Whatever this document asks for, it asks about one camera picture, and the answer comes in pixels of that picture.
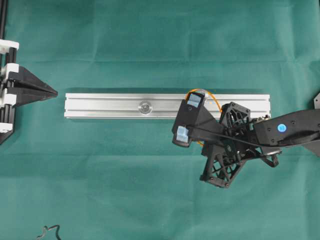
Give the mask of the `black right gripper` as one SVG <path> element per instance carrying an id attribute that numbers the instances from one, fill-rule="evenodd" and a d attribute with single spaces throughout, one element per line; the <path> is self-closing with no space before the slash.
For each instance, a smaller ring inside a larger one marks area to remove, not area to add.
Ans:
<path id="1" fill-rule="evenodd" d="M 221 144 L 204 144 L 201 154 L 207 161 L 200 180 L 219 188 L 228 188 L 249 160 L 261 159 L 268 166 L 278 166 L 279 148 L 258 146 L 251 111 L 235 102 L 222 106 L 219 123 L 223 125 Z"/>

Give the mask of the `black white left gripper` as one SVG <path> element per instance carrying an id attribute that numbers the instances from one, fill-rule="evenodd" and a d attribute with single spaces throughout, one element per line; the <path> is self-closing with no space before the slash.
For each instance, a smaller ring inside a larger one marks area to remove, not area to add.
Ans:
<path id="1" fill-rule="evenodd" d="M 19 43 L 0 40 L 0 56 L 4 66 L 0 67 L 0 143 L 6 141 L 15 127 L 15 107 L 45 101 L 58 96 L 58 92 L 40 80 L 23 66 L 16 64 Z"/>

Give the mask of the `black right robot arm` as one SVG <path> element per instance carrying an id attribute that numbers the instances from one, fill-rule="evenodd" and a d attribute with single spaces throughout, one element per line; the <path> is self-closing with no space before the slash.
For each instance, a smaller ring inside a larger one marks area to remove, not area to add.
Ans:
<path id="1" fill-rule="evenodd" d="M 279 117 L 251 118 L 250 110 L 235 102 L 224 104 L 219 123 L 220 144 L 205 143 L 207 158 L 200 180 L 228 188 L 247 161 L 261 159 L 275 168 L 284 148 L 302 146 L 319 156 L 320 111 L 300 110 Z"/>

